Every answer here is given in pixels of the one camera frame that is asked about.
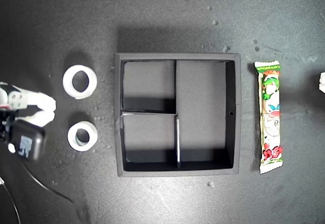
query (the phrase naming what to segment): dark gray surface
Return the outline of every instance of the dark gray surface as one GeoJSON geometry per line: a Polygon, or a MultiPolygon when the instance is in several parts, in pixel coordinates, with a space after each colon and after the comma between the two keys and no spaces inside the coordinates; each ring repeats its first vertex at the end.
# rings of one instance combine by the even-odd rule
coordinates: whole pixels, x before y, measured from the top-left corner
{"type": "MultiPolygon", "coordinates": [[[[0,0],[0,17],[0,80],[58,101],[56,119],[46,126],[47,155],[30,168],[57,190],[78,193],[78,209],[91,223],[325,223],[325,94],[317,90],[325,71],[325,0],[0,0]],[[224,46],[242,60],[239,174],[118,178],[114,53],[222,52],[224,46]],[[284,164],[260,175],[252,62],[272,59],[282,69],[284,164]],[[61,85],[74,63],[91,66],[99,78],[97,90],[82,101],[61,85]],[[94,151],[76,153],[67,130],[85,118],[97,126],[99,141],[94,151]]],[[[0,151],[0,175],[23,223],[79,223],[69,203],[40,188],[16,158],[0,151]]],[[[1,223],[9,223],[4,212],[10,214],[1,210],[1,223]]]]}
{"type": "Polygon", "coordinates": [[[130,61],[124,66],[124,110],[176,113],[175,61],[130,61]]]}
{"type": "Polygon", "coordinates": [[[126,161],[175,162],[175,116],[128,115],[123,120],[126,161]]]}
{"type": "MultiPolygon", "coordinates": [[[[176,79],[181,150],[224,149],[225,63],[182,61],[176,79]]],[[[195,153],[182,153],[182,160],[195,161],[195,153]]]]}

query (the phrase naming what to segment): white ring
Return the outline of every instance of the white ring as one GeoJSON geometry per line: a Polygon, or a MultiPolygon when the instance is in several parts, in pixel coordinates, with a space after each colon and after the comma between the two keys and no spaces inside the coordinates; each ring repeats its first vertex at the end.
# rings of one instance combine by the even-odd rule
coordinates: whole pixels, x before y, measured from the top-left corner
{"type": "Polygon", "coordinates": [[[67,92],[67,94],[76,98],[77,100],[80,100],[91,96],[95,91],[97,87],[97,76],[91,68],[85,67],[83,65],[74,65],[66,70],[63,75],[62,82],[64,90],[67,92]],[[72,84],[73,77],[77,72],[80,71],[83,71],[89,80],[88,87],[82,92],[77,91],[72,84]]]}
{"type": "Polygon", "coordinates": [[[77,151],[87,151],[97,142],[98,134],[96,127],[89,121],[81,121],[74,124],[68,131],[68,142],[70,146],[77,151]],[[81,142],[77,137],[78,129],[84,129],[89,134],[87,143],[81,142]]]}

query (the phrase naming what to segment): black cable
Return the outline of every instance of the black cable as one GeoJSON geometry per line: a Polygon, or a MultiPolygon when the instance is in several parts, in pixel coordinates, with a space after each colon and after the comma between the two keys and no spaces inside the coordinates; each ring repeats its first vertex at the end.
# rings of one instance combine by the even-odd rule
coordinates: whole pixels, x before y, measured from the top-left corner
{"type": "Polygon", "coordinates": [[[43,183],[41,183],[36,177],[34,177],[34,175],[30,172],[30,170],[28,169],[28,167],[26,166],[26,164],[23,162],[23,161],[21,161],[21,163],[22,163],[22,165],[23,165],[23,167],[25,168],[25,170],[26,170],[26,172],[28,173],[28,175],[32,178],[32,180],[34,180],[39,186],[41,186],[42,188],[44,188],[45,190],[47,190],[47,191],[49,191],[49,192],[52,192],[52,193],[54,193],[54,194],[56,194],[56,195],[59,195],[60,197],[62,197],[62,198],[64,198],[65,200],[67,200],[67,201],[69,201],[71,204],[73,204],[74,205],[74,202],[73,202],[73,200],[72,199],[70,199],[69,197],[67,197],[67,196],[65,196],[65,195],[63,195],[63,194],[61,194],[61,193],[59,193],[58,191],[56,191],[56,190],[54,190],[54,189],[52,189],[52,188],[50,188],[50,187],[47,187],[47,186],[45,186],[43,183]]]}
{"type": "Polygon", "coordinates": [[[19,217],[19,213],[18,213],[18,210],[17,210],[16,204],[15,204],[15,202],[14,202],[14,199],[11,197],[11,194],[10,194],[10,192],[8,191],[8,189],[7,189],[7,187],[5,186],[5,184],[3,183],[2,185],[4,186],[6,192],[7,192],[8,196],[9,196],[9,198],[10,198],[10,200],[11,200],[11,203],[12,203],[12,205],[13,205],[14,208],[15,208],[18,223],[21,224],[21,222],[20,222],[20,217],[19,217]]]}

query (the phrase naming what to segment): black tray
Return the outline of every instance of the black tray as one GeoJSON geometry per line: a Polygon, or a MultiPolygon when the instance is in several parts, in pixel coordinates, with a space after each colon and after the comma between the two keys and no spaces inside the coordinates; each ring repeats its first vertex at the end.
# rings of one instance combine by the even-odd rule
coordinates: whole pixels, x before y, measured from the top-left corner
{"type": "Polygon", "coordinates": [[[240,121],[239,55],[116,55],[119,176],[238,173],[240,121]]]}

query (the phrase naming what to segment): candy wrapper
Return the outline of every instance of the candy wrapper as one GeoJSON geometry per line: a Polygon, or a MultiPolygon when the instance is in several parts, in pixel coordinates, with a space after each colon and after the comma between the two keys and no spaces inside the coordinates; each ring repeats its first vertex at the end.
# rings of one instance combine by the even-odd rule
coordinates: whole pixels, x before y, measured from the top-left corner
{"type": "Polygon", "coordinates": [[[281,167],[282,147],[280,146],[280,97],[278,61],[256,61],[258,72],[259,111],[261,113],[262,159],[260,173],[281,167]]]}

